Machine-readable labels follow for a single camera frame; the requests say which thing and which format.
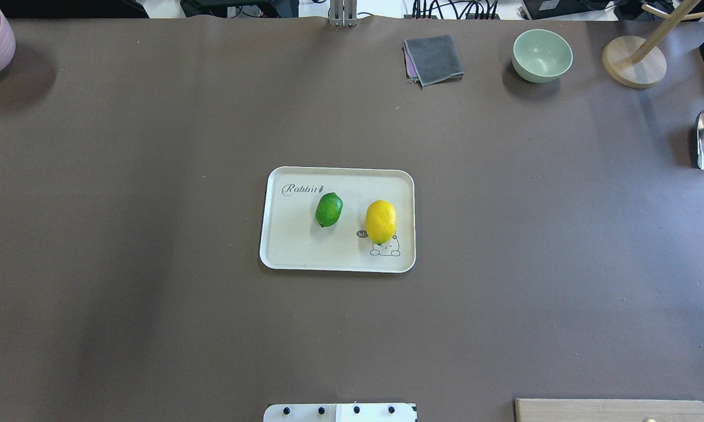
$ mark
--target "folded gray towel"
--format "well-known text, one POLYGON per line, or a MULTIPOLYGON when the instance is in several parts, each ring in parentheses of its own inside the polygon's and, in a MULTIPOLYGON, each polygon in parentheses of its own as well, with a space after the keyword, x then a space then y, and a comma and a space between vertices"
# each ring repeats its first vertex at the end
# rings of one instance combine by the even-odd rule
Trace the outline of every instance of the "folded gray towel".
POLYGON ((447 79, 461 79, 464 69, 458 58, 456 43, 451 35, 432 38, 413 38, 403 41, 405 55, 417 72, 417 80, 422 86, 432 85, 447 79))

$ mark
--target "white rectangular tray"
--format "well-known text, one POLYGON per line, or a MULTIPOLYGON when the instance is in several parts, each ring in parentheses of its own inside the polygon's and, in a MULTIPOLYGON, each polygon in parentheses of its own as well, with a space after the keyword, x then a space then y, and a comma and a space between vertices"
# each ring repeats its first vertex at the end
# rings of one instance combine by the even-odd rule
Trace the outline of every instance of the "white rectangular tray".
POLYGON ((404 273, 416 260, 414 180, 405 171, 280 166, 268 176, 260 258, 277 270, 404 273), (320 198, 336 192, 339 221, 320 227, 320 198), (396 234, 381 246, 364 237, 365 214, 376 200, 396 208, 396 234))

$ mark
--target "light green bowl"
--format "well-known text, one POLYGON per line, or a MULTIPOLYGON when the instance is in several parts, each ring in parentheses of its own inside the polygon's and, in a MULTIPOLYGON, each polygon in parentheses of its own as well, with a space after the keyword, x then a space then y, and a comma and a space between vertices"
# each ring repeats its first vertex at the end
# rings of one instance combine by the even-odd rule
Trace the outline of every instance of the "light green bowl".
POLYGON ((571 67, 571 46, 560 35, 531 29, 513 42, 513 69, 529 82, 556 80, 571 67))

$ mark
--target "wooden mug tree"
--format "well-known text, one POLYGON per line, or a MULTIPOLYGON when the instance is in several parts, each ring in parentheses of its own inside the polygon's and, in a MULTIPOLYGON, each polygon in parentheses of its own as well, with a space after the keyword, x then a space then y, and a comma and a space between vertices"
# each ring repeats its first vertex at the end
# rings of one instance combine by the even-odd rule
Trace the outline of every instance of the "wooden mug tree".
POLYGON ((683 19, 704 16, 704 13, 688 15, 698 2, 700 0, 684 0, 671 15, 657 10, 659 13, 654 14, 665 17, 665 21, 648 40, 625 35, 610 41, 601 52, 601 62, 607 73, 631 88, 644 89, 657 85, 667 72, 665 55, 657 45, 683 19))

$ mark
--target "lemon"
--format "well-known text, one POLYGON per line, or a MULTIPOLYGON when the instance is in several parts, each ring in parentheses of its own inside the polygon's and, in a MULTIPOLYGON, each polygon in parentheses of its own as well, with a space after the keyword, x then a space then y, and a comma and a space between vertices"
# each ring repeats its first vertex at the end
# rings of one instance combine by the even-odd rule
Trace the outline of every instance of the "lemon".
POLYGON ((382 245, 396 233, 396 208, 384 200, 377 200, 368 206, 365 216, 365 230, 373 243, 382 245))
POLYGON ((332 226, 339 221, 342 208, 344 203, 336 192, 325 194, 320 198, 315 209, 315 221, 320 224, 320 227, 332 226))

